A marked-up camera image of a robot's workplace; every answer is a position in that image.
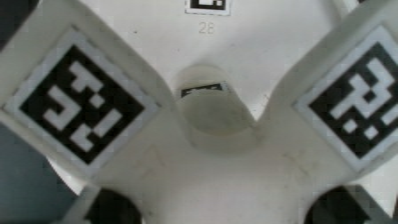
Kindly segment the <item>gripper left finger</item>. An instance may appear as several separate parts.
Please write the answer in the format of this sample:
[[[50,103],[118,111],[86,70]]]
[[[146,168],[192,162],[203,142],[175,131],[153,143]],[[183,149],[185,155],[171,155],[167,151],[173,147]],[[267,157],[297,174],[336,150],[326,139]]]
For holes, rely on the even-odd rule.
[[[56,224],[143,224],[143,214],[121,193],[87,186]]]

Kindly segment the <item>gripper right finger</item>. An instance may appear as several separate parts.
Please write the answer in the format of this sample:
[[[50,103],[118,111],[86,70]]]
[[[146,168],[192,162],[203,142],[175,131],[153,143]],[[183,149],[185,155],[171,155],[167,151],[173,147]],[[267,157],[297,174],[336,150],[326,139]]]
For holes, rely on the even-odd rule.
[[[304,224],[391,224],[391,217],[361,185],[340,186],[322,194]]]

